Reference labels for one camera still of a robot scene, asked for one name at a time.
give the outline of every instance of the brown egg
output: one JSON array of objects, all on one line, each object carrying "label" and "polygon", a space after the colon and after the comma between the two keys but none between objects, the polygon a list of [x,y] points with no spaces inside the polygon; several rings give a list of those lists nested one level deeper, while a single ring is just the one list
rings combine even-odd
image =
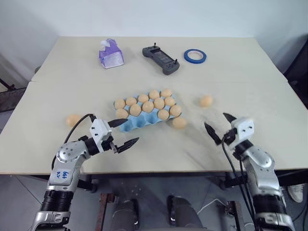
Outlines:
[{"label": "brown egg", "polygon": [[165,102],[162,98],[157,98],[154,100],[154,107],[157,109],[163,109],[165,106]]},{"label": "brown egg", "polygon": [[115,101],[115,109],[124,108],[125,107],[125,101],[123,99],[117,99]]},{"label": "brown egg", "polygon": [[120,108],[117,109],[115,115],[118,119],[126,119],[128,117],[128,112],[125,109]]},{"label": "brown egg", "polygon": [[175,100],[172,97],[165,98],[165,105],[172,107],[175,104]]},{"label": "brown egg", "polygon": [[71,128],[81,119],[80,115],[72,114],[66,118],[66,124]]},{"label": "brown egg", "polygon": [[132,116],[139,116],[141,112],[141,107],[138,104],[133,104],[130,106],[129,112]]},{"label": "brown egg", "polygon": [[142,105],[142,110],[144,112],[150,113],[154,109],[154,104],[151,101],[145,102]]},{"label": "brown egg", "polygon": [[157,99],[159,97],[159,92],[158,90],[152,90],[149,93],[150,99],[154,100]]},{"label": "brown egg", "polygon": [[172,95],[172,91],[170,89],[163,89],[160,92],[160,96],[162,96],[162,97],[169,97],[171,95]]},{"label": "brown egg", "polygon": [[169,112],[165,109],[163,110],[159,110],[159,112],[157,113],[158,118],[162,119],[162,120],[166,120],[169,118]]},{"label": "brown egg", "polygon": [[145,103],[147,101],[149,101],[149,96],[146,94],[140,94],[138,97],[138,101],[141,103]]},{"label": "brown egg", "polygon": [[170,108],[169,111],[170,111],[170,115],[173,115],[173,116],[175,116],[175,117],[178,117],[178,116],[181,114],[182,109],[181,109],[180,106],[178,106],[178,105],[176,104],[176,105],[172,106],[172,107]]},{"label": "brown egg", "polygon": [[209,107],[212,105],[212,103],[213,103],[212,96],[207,95],[200,100],[200,107]]},{"label": "brown egg", "polygon": [[185,128],[186,124],[187,124],[186,120],[182,117],[176,117],[172,120],[173,127],[177,129]]},{"label": "brown egg", "polygon": [[126,99],[126,105],[128,106],[132,106],[135,103],[137,103],[137,100],[134,97],[128,97]]}]

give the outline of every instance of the table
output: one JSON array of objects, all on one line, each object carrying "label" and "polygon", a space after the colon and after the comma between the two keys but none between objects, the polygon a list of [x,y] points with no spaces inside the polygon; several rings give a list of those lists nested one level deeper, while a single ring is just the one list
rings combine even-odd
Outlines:
[{"label": "table", "polygon": [[[92,157],[83,173],[229,171],[221,147],[203,126],[206,121],[222,136],[230,129],[223,112],[254,119],[251,141],[273,156],[277,169],[308,167],[308,112],[253,38],[115,38],[126,63],[107,70],[97,60],[102,39],[59,38],[0,134],[0,173],[49,174],[70,130],[65,124],[69,114],[94,113],[112,120],[116,98],[163,88],[173,89],[187,127],[175,130],[168,121],[129,133],[116,128],[115,144],[140,140],[121,154],[107,151]],[[154,41],[178,58],[177,72],[164,76],[142,56],[142,48]],[[192,47],[207,53],[204,64],[183,59]],[[197,105],[204,94],[214,98],[208,109]],[[81,124],[71,140],[90,134],[89,127],[89,121]]]}]

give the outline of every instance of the tissue box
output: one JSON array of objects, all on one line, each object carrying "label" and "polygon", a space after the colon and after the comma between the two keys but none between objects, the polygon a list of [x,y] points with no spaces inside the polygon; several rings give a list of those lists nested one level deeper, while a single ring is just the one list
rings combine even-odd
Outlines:
[{"label": "tissue box", "polygon": [[121,66],[124,64],[123,53],[118,48],[116,41],[108,38],[101,41],[102,48],[99,51],[101,64],[105,69]]}]

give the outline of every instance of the egg carton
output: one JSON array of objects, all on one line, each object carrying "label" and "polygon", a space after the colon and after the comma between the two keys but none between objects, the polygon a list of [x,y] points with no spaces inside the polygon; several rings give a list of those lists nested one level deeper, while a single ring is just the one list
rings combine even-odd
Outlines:
[{"label": "egg carton", "polygon": [[[139,95],[134,95],[133,97],[136,100],[138,100],[138,96]],[[174,105],[176,105],[177,104],[176,103],[176,99],[173,96],[173,94],[171,95],[171,97],[175,100],[175,104]],[[142,109],[143,103],[137,101],[137,104]],[[125,105],[124,109],[127,110],[128,114],[129,114],[130,106]],[[170,106],[165,105],[165,107],[163,109],[165,109],[166,111],[169,112]],[[127,117],[128,121],[125,122],[124,124],[120,125],[120,130],[122,132],[129,132],[129,131],[132,131],[132,130],[134,130],[136,128],[143,128],[144,126],[147,126],[147,125],[153,125],[153,124],[156,124],[158,122],[167,121],[169,119],[174,118],[174,116],[172,116],[172,115],[169,115],[169,118],[166,119],[166,120],[162,120],[162,119],[158,118],[157,113],[159,112],[159,110],[160,109],[154,108],[150,113],[147,113],[147,112],[144,112],[143,110],[141,110],[141,113],[139,114],[139,116],[133,116],[133,115],[129,114],[129,116]]]}]

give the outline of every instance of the floor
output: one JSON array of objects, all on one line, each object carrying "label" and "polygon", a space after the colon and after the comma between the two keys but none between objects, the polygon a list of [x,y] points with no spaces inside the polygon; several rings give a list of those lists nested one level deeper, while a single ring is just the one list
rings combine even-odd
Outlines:
[{"label": "floor", "polygon": [[[121,200],[137,198],[140,204],[140,225],[142,229],[167,227],[166,198],[168,195],[179,195],[188,199],[193,208],[199,211],[202,206],[218,198],[223,203],[227,200],[240,201],[245,223],[250,223],[250,217],[244,206],[238,187],[221,190],[205,177],[146,177],[124,178],[98,181],[96,193],[77,189],[72,200],[71,218],[67,225],[71,231],[95,230],[99,211],[100,193],[115,192]],[[0,230],[27,231],[32,223],[36,211],[46,189],[46,181],[31,176],[0,176]],[[285,193],[289,214],[294,218],[299,214],[304,202],[297,204],[291,201]],[[104,231],[110,226],[112,212],[115,205],[109,204],[105,216]],[[212,203],[206,207],[199,217],[210,230],[234,230],[234,219],[223,215],[223,206]],[[302,217],[296,222],[296,230],[300,231]],[[247,225],[247,231],[253,226]]]}]

